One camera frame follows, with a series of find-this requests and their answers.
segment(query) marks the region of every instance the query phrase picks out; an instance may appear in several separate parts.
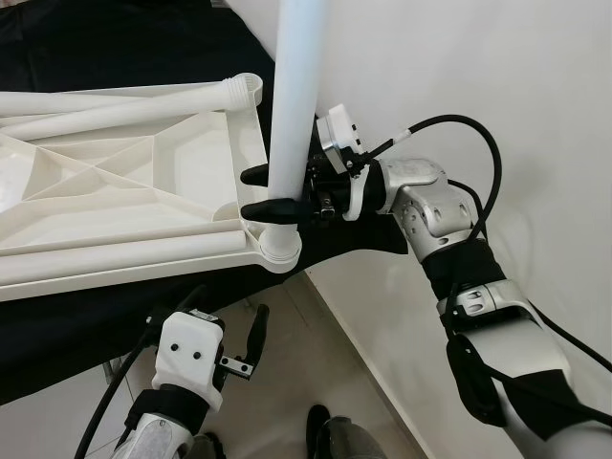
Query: white plastic pipe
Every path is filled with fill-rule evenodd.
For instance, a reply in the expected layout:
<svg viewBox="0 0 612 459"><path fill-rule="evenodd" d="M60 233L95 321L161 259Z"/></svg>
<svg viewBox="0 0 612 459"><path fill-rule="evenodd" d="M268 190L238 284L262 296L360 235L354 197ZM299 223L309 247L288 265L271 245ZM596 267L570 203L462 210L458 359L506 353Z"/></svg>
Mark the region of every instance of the white plastic pipe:
<svg viewBox="0 0 612 459"><path fill-rule="evenodd" d="M0 285L202 258L247 247L243 231L169 237L0 257Z"/></svg>
<svg viewBox="0 0 612 459"><path fill-rule="evenodd" d="M0 129L0 133L30 141L194 113L244 110L251 105L250 89L256 84L249 74L241 74L179 93L12 124Z"/></svg>
<svg viewBox="0 0 612 459"><path fill-rule="evenodd" d="M300 199L308 149L317 108L328 0L282 0L276 45L270 199ZM270 225L259 238L261 249L274 260L299 255L295 225Z"/></svg>
<svg viewBox="0 0 612 459"><path fill-rule="evenodd" d="M126 103L141 98L63 93L10 93L0 91L0 117L78 112Z"/></svg>

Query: white plastic tray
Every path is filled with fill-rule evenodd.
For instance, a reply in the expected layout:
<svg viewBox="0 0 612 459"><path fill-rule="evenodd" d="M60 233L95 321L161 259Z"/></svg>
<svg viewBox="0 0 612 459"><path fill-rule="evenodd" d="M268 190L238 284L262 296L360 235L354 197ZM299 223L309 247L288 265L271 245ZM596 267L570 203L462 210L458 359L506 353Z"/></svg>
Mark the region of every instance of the white plastic tray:
<svg viewBox="0 0 612 459"><path fill-rule="evenodd" d="M198 86L84 93L153 97ZM239 217L267 196L236 178L265 161L255 95L241 112L34 142L0 135L0 301L249 264L290 270L262 255L262 229Z"/></svg>

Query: robotic arm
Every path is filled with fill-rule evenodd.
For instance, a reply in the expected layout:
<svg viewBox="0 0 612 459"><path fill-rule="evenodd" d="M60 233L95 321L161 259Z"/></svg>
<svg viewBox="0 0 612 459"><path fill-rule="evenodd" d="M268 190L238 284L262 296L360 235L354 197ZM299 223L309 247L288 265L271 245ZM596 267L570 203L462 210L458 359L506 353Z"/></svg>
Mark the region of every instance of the robotic arm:
<svg viewBox="0 0 612 459"><path fill-rule="evenodd" d="M438 164L374 159L417 130L443 121L470 125L493 153L492 195L475 224L468 203ZM568 360L535 307L503 274L484 235L501 180L491 134L466 117L437 117L367 153L343 106L318 120L317 128L323 153L308 162L305 200L245 206L243 217L324 226L340 216L350 221L367 212L393 214L438 297L448 361L468 412L503 427L526 458L610 457L612 418L579 403ZM264 186L267 170L249 169L241 179Z"/></svg>

